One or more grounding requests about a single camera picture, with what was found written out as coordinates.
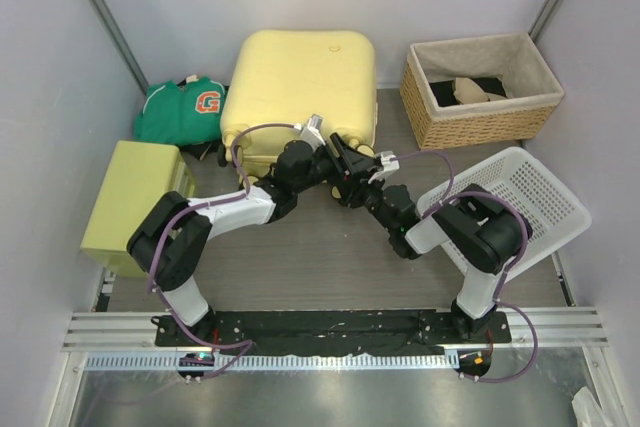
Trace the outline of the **yellow hard-shell suitcase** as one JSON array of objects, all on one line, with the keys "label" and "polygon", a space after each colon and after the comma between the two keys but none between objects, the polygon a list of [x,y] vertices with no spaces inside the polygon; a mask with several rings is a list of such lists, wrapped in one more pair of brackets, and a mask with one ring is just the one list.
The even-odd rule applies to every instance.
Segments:
[{"label": "yellow hard-shell suitcase", "polygon": [[261,177],[293,125],[314,115],[361,153],[373,151],[378,120],[375,50],[355,31],[261,30],[243,43],[220,127],[249,176]]}]

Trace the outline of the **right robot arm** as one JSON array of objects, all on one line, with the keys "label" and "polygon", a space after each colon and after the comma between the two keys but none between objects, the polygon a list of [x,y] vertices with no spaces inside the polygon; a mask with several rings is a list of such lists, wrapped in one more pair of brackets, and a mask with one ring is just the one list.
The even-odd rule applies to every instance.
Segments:
[{"label": "right robot arm", "polygon": [[465,342],[488,331],[508,272],[526,252],[532,228],[515,207],[470,184],[457,194],[448,184],[436,203],[420,212],[404,185],[385,184],[399,169],[392,152],[364,154],[334,138],[339,174],[332,182],[339,203],[364,208],[386,230],[396,254],[416,259],[451,242],[469,263],[451,304],[451,327]]}]

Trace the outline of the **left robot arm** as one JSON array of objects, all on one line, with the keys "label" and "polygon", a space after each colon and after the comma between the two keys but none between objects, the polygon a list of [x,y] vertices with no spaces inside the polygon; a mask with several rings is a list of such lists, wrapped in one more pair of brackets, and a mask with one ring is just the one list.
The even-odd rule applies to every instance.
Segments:
[{"label": "left robot arm", "polygon": [[127,253],[147,274],[170,309],[179,335],[200,346],[215,328],[215,314],[194,274],[208,241],[248,226],[266,225],[297,207],[300,193],[321,183],[349,179],[344,161],[351,146],[333,133],[327,141],[290,141],[269,173],[243,191],[187,199],[163,194],[127,243]]}]

